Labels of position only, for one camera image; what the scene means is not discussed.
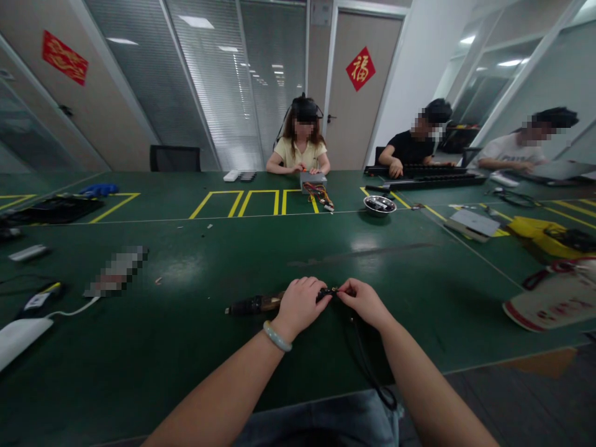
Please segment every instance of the yellow shirt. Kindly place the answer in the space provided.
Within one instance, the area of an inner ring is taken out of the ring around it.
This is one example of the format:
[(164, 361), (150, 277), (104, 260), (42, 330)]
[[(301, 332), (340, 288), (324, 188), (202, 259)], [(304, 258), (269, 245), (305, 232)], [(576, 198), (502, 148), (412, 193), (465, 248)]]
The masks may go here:
[(275, 146), (273, 152), (278, 153), (281, 156), (281, 159), (284, 162), (284, 166), (287, 168), (293, 168), (298, 163), (303, 163), (304, 166), (308, 170), (312, 168), (318, 168), (318, 158), (319, 156), (323, 155), (327, 152), (327, 148), (325, 147), (324, 143), (319, 143), (315, 146), (313, 143), (308, 142), (306, 145), (306, 151), (304, 153), (300, 153), (298, 148), (296, 147), (296, 143), (294, 143), (294, 148), (296, 149), (293, 151), (296, 154), (292, 154), (292, 140), (290, 138), (280, 138), (278, 144)]

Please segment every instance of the white shirt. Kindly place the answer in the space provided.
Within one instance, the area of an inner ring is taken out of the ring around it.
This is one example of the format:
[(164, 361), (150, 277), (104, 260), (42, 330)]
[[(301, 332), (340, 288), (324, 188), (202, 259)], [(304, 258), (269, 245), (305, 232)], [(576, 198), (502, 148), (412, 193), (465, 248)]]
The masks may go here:
[(529, 161), (533, 164), (546, 160), (540, 146), (518, 146), (517, 133), (489, 142), (467, 167), (478, 168), (478, 161), (483, 158), (493, 158), (498, 161)]

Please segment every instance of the man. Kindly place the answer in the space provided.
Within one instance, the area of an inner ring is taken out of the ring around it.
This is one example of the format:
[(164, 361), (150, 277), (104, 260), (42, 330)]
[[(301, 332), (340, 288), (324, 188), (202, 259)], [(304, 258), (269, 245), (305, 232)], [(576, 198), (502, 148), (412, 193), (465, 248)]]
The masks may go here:
[(538, 112), (524, 127), (489, 142), (468, 168), (515, 169), (530, 173), (534, 166), (548, 162), (540, 143), (550, 140), (559, 129), (567, 129), (578, 122), (577, 113), (566, 107)]
[(402, 176), (404, 165), (432, 164), (435, 141), (430, 136), (435, 127), (449, 121), (451, 112), (448, 102), (443, 98), (435, 99), (418, 114), (410, 130), (391, 139), (379, 156), (379, 163), (389, 166), (391, 178)]

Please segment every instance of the bracelet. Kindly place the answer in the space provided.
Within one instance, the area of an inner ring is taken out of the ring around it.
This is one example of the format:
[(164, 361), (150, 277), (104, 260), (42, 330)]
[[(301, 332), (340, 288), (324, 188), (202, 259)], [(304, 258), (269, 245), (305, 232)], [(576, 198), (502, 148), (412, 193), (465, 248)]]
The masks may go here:
[(283, 338), (281, 338), (277, 332), (273, 330), (271, 327), (270, 321), (267, 320), (263, 323), (263, 330), (265, 334), (271, 339), (271, 341), (283, 352), (290, 352), (292, 350), (292, 345), (288, 345)]

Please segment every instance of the blue glove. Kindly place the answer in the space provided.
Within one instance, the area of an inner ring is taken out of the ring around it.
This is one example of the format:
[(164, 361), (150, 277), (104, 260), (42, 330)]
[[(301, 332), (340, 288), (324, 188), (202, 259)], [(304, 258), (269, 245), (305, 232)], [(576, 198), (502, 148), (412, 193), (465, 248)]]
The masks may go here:
[(118, 186), (114, 183), (98, 183), (86, 187), (79, 194), (90, 199), (98, 199), (100, 197), (107, 197), (110, 194), (116, 194), (118, 191)]

